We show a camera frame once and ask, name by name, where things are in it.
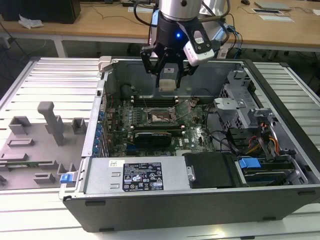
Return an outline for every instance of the warning label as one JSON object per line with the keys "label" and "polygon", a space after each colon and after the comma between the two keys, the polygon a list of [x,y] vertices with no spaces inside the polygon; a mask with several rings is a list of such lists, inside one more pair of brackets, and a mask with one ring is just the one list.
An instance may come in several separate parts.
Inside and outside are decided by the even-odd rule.
{"label": "warning label", "polygon": [[163,190],[161,163],[125,163],[122,189],[125,192]]}

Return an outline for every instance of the sticker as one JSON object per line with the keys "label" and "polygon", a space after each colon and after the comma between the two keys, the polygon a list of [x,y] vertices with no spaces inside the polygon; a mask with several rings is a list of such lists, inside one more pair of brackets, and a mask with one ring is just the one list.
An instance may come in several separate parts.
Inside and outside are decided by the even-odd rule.
{"label": "sticker", "polygon": [[125,160],[110,160],[109,168],[122,168],[125,164]]}
{"label": "sticker", "polygon": [[175,69],[174,68],[165,68],[164,69],[164,73],[165,74],[174,74],[175,73]]}
{"label": "sticker", "polygon": [[125,163],[122,186],[125,192],[163,190],[164,179],[161,163]]}
{"label": "sticker", "polygon": [[9,169],[15,169],[15,168],[27,168],[27,165],[8,165]]}
{"label": "sticker", "polygon": [[195,42],[197,44],[203,44],[205,41],[204,41],[204,39],[202,37],[198,37],[198,38],[195,39]]}

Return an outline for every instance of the gray plastic peg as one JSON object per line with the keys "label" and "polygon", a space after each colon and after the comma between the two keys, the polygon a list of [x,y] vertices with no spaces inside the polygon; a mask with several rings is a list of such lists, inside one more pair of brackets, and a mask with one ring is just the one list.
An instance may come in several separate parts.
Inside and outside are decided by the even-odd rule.
{"label": "gray plastic peg", "polygon": [[63,146],[65,137],[63,135],[63,128],[59,126],[57,117],[54,114],[54,103],[52,101],[42,101],[38,106],[38,113],[42,114],[52,133],[54,140],[58,146]]}

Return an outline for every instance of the aluminum profile table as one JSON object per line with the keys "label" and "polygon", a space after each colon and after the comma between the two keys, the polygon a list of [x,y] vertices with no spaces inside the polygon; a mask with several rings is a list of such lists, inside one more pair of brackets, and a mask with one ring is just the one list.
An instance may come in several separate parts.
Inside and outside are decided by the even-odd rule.
{"label": "aluminum profile table", "polygon": [[[255,62],[292,116],[320,150],[320,98],[288,66],[280,63]],[[268,103],[262,95],[256,94],[265,108]]]}
{"label": "aluminum profile table", "polygon": [[[319,99],[289,67],[255,64],[319,148]],[[0,101],[0,143],[4,144],[10,133],[8,124],[14,114],[23,113],[31,123],[44,122],[36,112],[39,101],[53,101],[55,114],[65,122],[74,115],[88,121],[101,77],[97,66],[98,59],[94,58],[41,58],[30,62]],[[268,107],[262,96],[258,97]],[[306,205],[280,221],[88,233],[65,208],[58,192],[58,188],[0,191],[0,239],[320,239],[318,203]]]}

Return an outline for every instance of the blue latch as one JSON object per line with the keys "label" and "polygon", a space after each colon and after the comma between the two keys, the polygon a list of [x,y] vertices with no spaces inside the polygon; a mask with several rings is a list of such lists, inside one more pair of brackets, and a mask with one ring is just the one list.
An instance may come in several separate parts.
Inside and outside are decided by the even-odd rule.
{"label": "blue latch", "polygon": [[260,169],[261,168],[258,158],[254,158],[254,157],[242,158],[238,161],[238,163],[242,169],[245,169],[245,168]]}
{"label": "blue latch", "polygon": [[73,181],[74,175],[72,173],[62,174],[60,177],[61,184],[71,184]]}

